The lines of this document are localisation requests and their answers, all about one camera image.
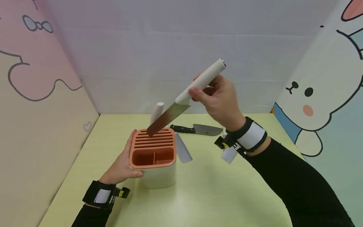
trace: white handle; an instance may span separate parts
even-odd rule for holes
[[[163,109],[164,109],[164,103],[163,102],[158,102],[155,105],[154,110],[151,113],[150,125],[152,123],[154,123],[154,121],[156,121],[156,119],[158,119],[160,117],[160,115],[163,113]]]
[[[226,69],[226,65],[222,59],[216,61],[213,65],[211,65],[208,69],[206,69],[195,81],[192,82],[191,85],[187,89],[185,89],[176,99],[176,104],[188,105],[189,100],[192,98],[188,94],[189,88],[198,87],[200,89],[204,89],[208,86],[210,82],[223,70]]]

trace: yellow table surface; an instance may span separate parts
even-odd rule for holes
[[[302,157],[274,115],[246,116]],[[131,131],[146,128],[149,121],[149,114],[102,114],[40,227],[71,226],[92,180],[113,163]],[[172,123],[221,127],[207,114],[182,114]],[[222,150],[214,145],[218,136],[180,136],[193,161],[177,158],[176,184],[165,189],[146,189],[138,179],[119,184],[131,193],[127,199],[117,198],[107,226],[291,226],[281,199],[244,158],[237,155],[231,165],[221,158]]]

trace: rabbit eye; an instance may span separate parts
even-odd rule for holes
[[[310,97],[313,94],[314,90],[312,88],[307,88],[305,90],[305,96]]]

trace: pink cheek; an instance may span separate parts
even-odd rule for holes
[[[304,112],[304,114],[305,114],[306,116],[311,117],[311,116],[313,116],[313,115],[314,115],[314,111],[313,111],[313,109],[311,108],[311,106],[309,106],[309,105],[305,105],[305,106],[303,106],[302,111]]]

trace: orange knife block top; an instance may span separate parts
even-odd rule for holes
[[[153,136],[146,129],[136,132],[131,144],[129,164],[133,169],[166,167],[176,161],[175,132],[163,128]]]

